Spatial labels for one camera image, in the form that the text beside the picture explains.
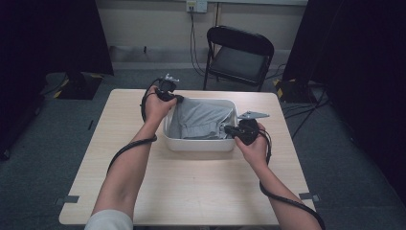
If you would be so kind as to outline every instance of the chair seat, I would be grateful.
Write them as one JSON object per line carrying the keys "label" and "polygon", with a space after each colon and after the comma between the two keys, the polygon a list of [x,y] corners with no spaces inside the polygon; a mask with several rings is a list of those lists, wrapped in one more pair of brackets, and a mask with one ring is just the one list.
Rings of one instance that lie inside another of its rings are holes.
{"label": "chair seat", "polygon": [[259,84],[267,60],[268,57],[221,47],[209,71],[217,72],[225,79],[230,76],[251,84]]}

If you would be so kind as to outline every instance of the electrical outlet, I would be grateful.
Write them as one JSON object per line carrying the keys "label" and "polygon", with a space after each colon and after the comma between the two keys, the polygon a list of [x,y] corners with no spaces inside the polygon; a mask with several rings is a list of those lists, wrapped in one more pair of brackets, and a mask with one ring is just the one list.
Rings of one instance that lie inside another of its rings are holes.
{"label": "electrical outlet", "polygon": [[191,9],[193,9],[194,12],[197,12],[196,1],[186,1],[186,12],[190,12]]}

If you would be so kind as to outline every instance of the person's left hand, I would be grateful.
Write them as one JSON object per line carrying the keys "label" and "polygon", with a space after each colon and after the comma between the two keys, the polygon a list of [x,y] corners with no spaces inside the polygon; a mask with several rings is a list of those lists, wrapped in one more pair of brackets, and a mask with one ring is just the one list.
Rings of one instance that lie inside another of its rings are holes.
{"label": "person's left hand", "polygon": [[146,123],[158,125],[167,116],[169,110],[176,105],[177,99],[164,102],[155,94],[156,85],[152,85],[147,92]]}

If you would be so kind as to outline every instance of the folded fabric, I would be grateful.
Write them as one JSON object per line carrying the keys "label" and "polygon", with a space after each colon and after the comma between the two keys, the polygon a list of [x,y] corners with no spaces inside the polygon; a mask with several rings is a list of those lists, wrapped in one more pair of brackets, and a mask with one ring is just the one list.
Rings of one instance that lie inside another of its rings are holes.
{"label": "folded fabric", "polygon": [[173,111],[169,137],[175,139],[224,139],[224,126],[231,122],[231,107],[185,98]]}

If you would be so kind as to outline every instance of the hand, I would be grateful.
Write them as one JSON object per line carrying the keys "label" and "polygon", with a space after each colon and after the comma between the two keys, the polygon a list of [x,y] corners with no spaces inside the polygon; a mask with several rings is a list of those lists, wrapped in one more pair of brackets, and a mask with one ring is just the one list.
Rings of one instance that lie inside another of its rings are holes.
{"label": "hand", "polygon": [[[265,130],[265,127],[261,123],[258,123],[258,126],[259,129]],[[235,140],[245,160],[252,168],[263,165],[266,166],[266,150],[268,144],[263,136],[258,135],[257,139],[249,146],[245,146],[238,137],[236,137]]]}
{"label": "hand", "polygon": [[147,92],[146,101],[146,123],[152,123],[157,126],[161,123],[162,119],[167,116],[169,110],[176,105],[177,99],[172,99],[164,102],[155,94],[156,85],[152,85]]}

